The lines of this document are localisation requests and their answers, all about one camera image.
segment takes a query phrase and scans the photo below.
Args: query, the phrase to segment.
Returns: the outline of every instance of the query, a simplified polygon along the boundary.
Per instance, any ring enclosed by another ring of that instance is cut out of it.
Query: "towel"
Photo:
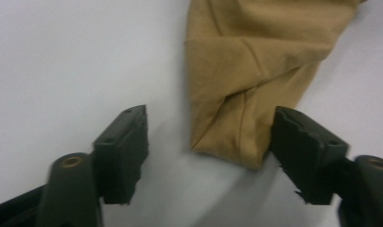
[[[258,169],[359,0],[192,0],[184,43],[192,150]]]

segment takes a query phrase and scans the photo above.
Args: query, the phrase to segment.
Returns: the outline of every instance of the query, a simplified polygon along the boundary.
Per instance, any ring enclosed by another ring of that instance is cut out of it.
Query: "tan fabric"
[[[192,0],[192,149],[259,168],[275,106],[294,107],[359,0]]]

